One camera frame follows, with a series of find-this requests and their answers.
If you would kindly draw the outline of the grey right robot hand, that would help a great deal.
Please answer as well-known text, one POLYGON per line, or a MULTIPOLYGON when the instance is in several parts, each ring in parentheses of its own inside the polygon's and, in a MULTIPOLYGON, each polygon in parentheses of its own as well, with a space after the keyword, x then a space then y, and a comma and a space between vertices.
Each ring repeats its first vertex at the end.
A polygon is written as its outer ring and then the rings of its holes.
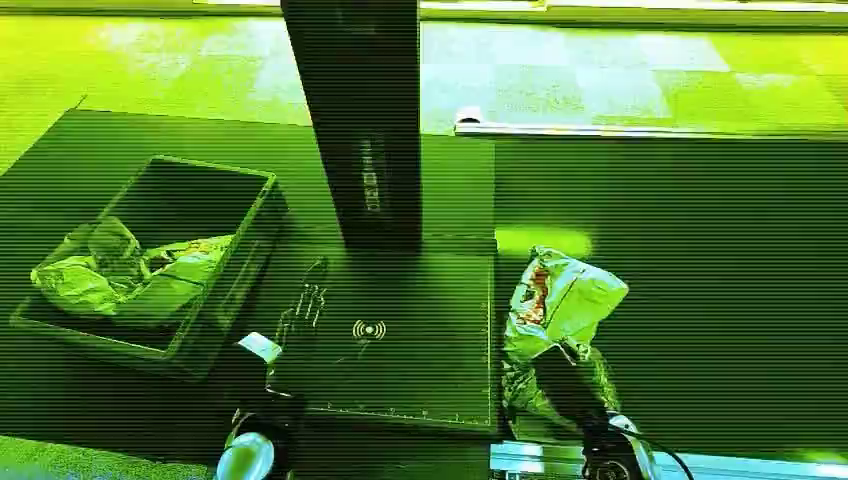
POLYGON ((578 432, 600 425, 609 412, 620 410, 607 364, 601 352, 591 347, 576 359, 552 347, 531 362, 537 385, 556 414, 578 432))

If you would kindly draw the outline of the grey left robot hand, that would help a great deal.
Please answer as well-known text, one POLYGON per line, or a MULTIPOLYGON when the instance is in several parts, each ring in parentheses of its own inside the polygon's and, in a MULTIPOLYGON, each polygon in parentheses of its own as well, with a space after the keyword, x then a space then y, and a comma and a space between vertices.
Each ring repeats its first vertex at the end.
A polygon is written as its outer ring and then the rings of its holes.
POLYGON ((313 367, 318 323, 326 303, 329 260, 319 257, 302 277, 298 296, 280 316, 274 342, 282 352, 268 367, 270 391, 295 396, 305 389, 313 367))

